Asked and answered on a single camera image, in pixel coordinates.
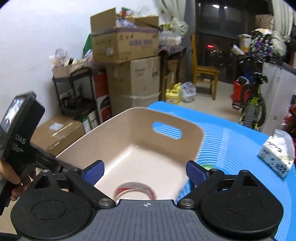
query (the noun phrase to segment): handheld device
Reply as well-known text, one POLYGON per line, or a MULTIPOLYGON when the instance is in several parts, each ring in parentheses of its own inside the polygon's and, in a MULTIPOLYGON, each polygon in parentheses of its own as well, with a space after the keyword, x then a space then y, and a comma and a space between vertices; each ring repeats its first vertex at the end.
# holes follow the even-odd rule
MULTIPOLYGON (((36 101, 36 94, 27 92, 13 99, 0 123, 0 158, 6 160, 21 178, 34 171, 36 163, 53 172, 73 168, 30 143, 44 112, 44 107, 36 101)), ((8 207, 14 187, 5 179, 0 181, 0 215, 8 207)))

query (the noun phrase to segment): basket handle hole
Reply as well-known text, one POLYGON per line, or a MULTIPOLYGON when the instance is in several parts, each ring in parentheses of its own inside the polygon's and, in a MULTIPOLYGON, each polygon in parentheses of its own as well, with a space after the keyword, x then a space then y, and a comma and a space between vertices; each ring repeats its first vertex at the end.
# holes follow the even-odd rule
POLYGON ((162 122, 154 122, 152 128, 156 133, 179 140, 182 138, 182 131, 174 126, 164 124, 162 122))

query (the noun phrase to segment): small screen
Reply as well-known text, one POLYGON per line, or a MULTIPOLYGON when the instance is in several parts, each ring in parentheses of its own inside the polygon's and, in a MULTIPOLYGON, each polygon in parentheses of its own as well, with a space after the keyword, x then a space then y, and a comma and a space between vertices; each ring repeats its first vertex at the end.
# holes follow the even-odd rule
POLYGON ((9 131, 9 128, 17 115, 17 112, 19 111, 20 107, 22 106, 24 102, 24 98, 15 98, 11 105, 9 106, 8 111, 6 112, 6 115, 1 123, 1 127, 4 130, 4 132, 7 134, 9 131))

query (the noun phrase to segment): beige plastic basket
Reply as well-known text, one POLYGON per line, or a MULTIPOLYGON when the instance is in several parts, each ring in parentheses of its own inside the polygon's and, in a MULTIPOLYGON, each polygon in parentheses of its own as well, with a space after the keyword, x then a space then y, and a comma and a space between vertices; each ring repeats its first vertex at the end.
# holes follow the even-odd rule
MULTIPOLYGON (((156 199, 175 199, 187 180, 185 167, 195 160, 203 131, 186 120, 142 107, 128 109, 104 122, 57 156, 81 169, 96 160, 105 163, 104 176, 95 187, 115 199, 123 183, 142 183, 156 199), (179 128, 180 139, 153 130, 154 122, 179 128)), ((140 191, 124 193, 121 199, 147 200, 140 191)))

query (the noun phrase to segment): white wall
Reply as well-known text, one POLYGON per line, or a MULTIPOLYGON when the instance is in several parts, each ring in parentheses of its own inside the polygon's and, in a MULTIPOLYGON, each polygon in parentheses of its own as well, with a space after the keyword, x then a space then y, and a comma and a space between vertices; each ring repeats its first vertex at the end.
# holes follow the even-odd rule
POLYGON ((158 14, 153 0, 10 0, 0 9, 0 119, 15 95, 31 90, 46 109, 41 123, 60 113, 49 56, 63 48, 81 58, 91 15, 142 4, 158 14))

